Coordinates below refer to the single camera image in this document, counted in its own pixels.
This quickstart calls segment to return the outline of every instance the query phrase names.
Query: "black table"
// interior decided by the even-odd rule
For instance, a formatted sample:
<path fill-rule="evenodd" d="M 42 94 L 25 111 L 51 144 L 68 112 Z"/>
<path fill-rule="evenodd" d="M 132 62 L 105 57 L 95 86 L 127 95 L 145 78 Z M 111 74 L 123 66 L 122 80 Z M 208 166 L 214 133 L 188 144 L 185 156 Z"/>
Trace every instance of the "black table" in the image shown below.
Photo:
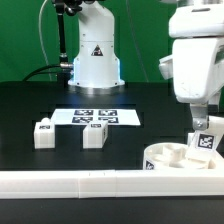
<path fill-rule="evenodd" d="M 142 169 L 143 151 L 186 143 L 189 105 L 169 84 L 128 83 L 123 93 L 87 96 L 49 82 L 0 84 L 0 170 Z M 56 126 L 56 147 L 35 150 L 33 130 L 56 108 L 135 109 L 141 126 L 109 126 L 102 150 L 84 150 L 84 126 Z M 223 223 L 224 197 L 0 200 L 1 223 Z"/>

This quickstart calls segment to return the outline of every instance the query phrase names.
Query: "warning label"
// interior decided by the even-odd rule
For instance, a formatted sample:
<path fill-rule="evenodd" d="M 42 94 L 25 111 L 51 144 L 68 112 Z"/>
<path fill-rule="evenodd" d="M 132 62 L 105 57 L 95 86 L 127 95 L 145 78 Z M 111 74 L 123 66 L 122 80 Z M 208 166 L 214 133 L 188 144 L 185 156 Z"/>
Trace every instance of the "warning label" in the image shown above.
<path fill-rule="evenodd" d="M 99 47 L 99 45 L 96 46 L 95 50 L 91 54 L 92 56 L 103 56 L 103 53 Z"/>

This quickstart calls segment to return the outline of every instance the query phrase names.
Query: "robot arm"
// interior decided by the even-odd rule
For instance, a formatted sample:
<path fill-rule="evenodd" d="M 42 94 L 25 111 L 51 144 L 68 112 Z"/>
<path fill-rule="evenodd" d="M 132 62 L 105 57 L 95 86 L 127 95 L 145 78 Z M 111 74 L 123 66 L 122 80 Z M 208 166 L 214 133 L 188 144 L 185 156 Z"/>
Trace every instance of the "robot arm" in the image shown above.
<path fill-rule="evenodd" d="M 73 62 L 74 75 L 68 81 L 70 90 L 86 94 L 121 91 L 125 83 L 120 79 L 120 60 L 114 53 L 113 14 L 98 1 L 54 0 L 54 5 L 59 18 L 63 12 L 79 18 L 79 54 Z M 64 46 L 61 30 L 59 20 L 60 45 Z"/>
<path fill-rule="evenodd" d="M 219 104 L 224 85 L 224 4 L 207 2 L 179 4 L 169 22 L 169 34 L 177 38 L 172 60 L 160 64 L 167 77 L 173 76 L 177 100 L 190 104 L 195 130 L 208 128 L 208 105 Z"/>

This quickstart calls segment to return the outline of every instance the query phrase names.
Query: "green backdrop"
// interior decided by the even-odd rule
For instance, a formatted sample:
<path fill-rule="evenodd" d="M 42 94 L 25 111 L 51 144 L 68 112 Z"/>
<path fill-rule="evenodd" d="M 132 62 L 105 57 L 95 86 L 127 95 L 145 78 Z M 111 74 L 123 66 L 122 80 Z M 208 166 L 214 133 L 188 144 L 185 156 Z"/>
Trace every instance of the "green backdrop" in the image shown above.
<path fill-rule="evenodd" d="M 38 35 L 38 16 L 44 0 L 0 2 L 0 81 L 22 80 L 31 71 L 45 65 Z M 129 82 L 162 82 L 158 64 L 161 57 L 171 52 L 172 40 L 168 37 L 168 20 L 174 5 L 158 0 L 129 0 L 131 21 L 126 0 L 102 2 L 116 19 L 115 53 L 121 60 L 122 79 Z M 69 60 L 78 54 L 77 17 L 65 18 Z M 58 63 L 59 41 L 57 18 L 51 0 L 43 13 L 43 39 L 50 64 Z M 139 62 L 131 27 L 135 32 L 141 63 Z M 39 76 L 38 80 L 48 80 Z"/>

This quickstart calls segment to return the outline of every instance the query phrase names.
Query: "small white box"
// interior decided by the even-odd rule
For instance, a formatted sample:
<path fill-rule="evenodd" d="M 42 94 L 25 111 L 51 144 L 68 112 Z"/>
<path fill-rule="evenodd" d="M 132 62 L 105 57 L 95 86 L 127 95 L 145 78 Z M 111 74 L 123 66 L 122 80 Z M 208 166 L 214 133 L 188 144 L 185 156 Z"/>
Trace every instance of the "small white box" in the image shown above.
<path fill-rule="evenodd" d="M 83 131 L 83 148 L 102 148 L 108 137 L 108 121 L 91 121 Z"/>
<path fill-rule="evenodd" d="M 34 130 L 35 149 L 55 148 L 55 125 L 49 119 L 37 122 Z"/>

